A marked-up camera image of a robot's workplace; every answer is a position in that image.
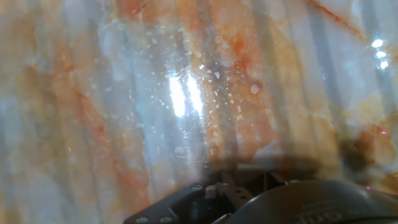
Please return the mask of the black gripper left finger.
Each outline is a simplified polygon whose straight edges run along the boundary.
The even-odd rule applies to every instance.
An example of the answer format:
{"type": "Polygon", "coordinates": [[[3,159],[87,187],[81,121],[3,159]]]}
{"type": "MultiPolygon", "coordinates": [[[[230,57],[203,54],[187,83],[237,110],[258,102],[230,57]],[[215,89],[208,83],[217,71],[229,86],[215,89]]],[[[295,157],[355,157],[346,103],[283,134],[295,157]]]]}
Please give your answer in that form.
{"type": "Polygon", "coordinates": [[[124,220],[124,224],[212,224],[229,217],[252,199],[232,183],[190,185],[124,220]]]}

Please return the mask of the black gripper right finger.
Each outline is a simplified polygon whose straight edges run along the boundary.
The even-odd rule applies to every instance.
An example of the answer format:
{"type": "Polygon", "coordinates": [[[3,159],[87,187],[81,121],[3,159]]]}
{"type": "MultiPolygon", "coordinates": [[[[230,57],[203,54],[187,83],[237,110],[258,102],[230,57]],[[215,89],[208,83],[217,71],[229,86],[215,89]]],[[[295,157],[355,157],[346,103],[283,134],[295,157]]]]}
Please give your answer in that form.
{"type": "Polygon", "coordinates": [[[237,164],[234,171],[238,186],[256,185],[262,190],[270,190],[282,185],[280,175],[260,164],[237,164]]]}

